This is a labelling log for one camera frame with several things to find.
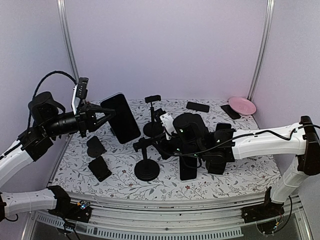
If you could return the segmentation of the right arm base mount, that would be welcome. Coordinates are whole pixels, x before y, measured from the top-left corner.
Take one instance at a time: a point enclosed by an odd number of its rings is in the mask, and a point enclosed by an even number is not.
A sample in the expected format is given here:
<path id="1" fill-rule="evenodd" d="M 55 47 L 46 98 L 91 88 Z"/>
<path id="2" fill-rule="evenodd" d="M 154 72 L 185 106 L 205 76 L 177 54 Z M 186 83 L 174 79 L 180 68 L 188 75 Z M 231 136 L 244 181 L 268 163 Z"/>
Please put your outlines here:
<path id="1" fill-rule="evenodd" d="M 284 203 L 272 202 L 271 190 L 271 186 L 266 190 L 263 203 L 246 206 L 241 209 L 241 218 L 245 223 L 252 223 L 273 217 L 279 217 L 279 220 L 273 220 L 271 223 L 265 222 L 257 225 L 259 232 L 264 235 L 273 235 L 282 229 L 280 224 L 285 213 Z"/>

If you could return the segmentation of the black folding stand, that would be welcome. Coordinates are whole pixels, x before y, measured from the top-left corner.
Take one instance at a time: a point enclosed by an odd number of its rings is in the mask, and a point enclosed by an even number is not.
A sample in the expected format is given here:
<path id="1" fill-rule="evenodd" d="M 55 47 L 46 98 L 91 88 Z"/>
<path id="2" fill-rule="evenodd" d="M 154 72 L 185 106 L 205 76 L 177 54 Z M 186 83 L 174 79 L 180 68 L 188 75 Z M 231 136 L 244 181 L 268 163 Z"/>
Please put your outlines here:
<path id="1" fill-rule="evenodd" d="M 97 136 L 91 137 L 87 142 L 87 155 L 91 158 L 98 158 L 102 154 L 106 153 L 107 150 L 99 140 Z"/>

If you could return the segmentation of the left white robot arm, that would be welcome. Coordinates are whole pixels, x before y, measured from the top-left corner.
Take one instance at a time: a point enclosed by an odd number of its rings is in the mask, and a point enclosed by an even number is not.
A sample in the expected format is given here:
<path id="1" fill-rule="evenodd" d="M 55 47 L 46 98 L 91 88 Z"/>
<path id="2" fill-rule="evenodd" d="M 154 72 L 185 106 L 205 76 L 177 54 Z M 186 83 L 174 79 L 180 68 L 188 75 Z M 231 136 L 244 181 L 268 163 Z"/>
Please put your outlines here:
<path id="1" fill-rule="evenodd" d="M 33 97 L 28 104 L 34 123 L 21 133 L 9 149 L 0 156 L 0 219 L 11 216 L 49 210 L 63 220 L 84 213 L 87 208 L 74 204 L 68 193 L 59 185 L 45 187 L 48 177 L 42 173 L 36 177 L 31 164 L 44 158 L 53 159 L 57 137 L 80 133 L 85 137 L 94 132 L 116 115 L 112 108 L 86 103 L 84 97 L 72 98 L 72 110 L 55 101 L 49 91 Z"/>

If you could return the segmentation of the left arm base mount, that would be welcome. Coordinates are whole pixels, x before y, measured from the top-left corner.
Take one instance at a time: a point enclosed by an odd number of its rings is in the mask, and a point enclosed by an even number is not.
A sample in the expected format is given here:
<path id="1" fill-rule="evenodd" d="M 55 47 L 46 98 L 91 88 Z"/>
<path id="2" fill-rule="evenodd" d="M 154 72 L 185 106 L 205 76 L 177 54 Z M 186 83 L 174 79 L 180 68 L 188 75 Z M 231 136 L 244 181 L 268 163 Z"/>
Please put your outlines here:
<path id="1" fill-rule="evenodd" d="M 92 208 L 89 202 L 80 201 L 72 203 L 67 198 L 60 198 L 56 201 L 54 209 L 49 209 L 48 213 L 54 216 L 58 216 L 63 220 L 73 220 L 82 223 L 88 223 L 91 215 Z"/>

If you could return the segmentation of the blue-edged phone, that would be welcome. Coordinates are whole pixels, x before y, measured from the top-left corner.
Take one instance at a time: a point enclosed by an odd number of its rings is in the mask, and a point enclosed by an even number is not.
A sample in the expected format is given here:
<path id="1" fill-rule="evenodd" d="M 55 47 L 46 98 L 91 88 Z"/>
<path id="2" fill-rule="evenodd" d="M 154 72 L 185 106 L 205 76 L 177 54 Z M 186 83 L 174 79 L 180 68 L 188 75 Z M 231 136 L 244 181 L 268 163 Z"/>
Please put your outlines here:
<path id="1" fill-rule="evenodd" d="M 226 162 L 213 162 L 213 161 L 207 161 L 206 162 L 206 169 L 209 174 L 214 175 L 222 175 L 226 168 Z"/>
<path id="2" fill-rule="evenodd" d="M 232 128 L 232 125 L 230 123 L 222 123 L 219 122 L 217 123 L 216 127 L 215 127 L 215 131 L 224 131 L 227 133 L 233 133 L 234 129 Z"/>

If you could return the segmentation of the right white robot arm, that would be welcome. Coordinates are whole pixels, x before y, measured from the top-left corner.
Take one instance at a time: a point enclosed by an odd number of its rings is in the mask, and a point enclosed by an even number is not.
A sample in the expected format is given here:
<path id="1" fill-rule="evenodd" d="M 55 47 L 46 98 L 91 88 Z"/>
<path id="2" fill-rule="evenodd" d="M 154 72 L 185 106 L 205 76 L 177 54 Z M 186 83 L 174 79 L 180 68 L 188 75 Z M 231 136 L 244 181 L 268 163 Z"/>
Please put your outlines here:
<path id="1" fill-rule="evenodd" d="M 202 117 L 194 113 L 165 116 L 162 125 L 171 137 L 166 141 L 168 148 L 161 147 L 159 152 L 201 159 L 212 173 L 235 160 L 292 155 L 289 168 L 265 193 L 267 200 L 258 208 L 262 218 L 269 218 L 304 180 L 320 173 L 320 127 L 307 115 L 290 125 L 258 130 L 234 129 L 230 124 L 218 123 L 210 132 Z"/>

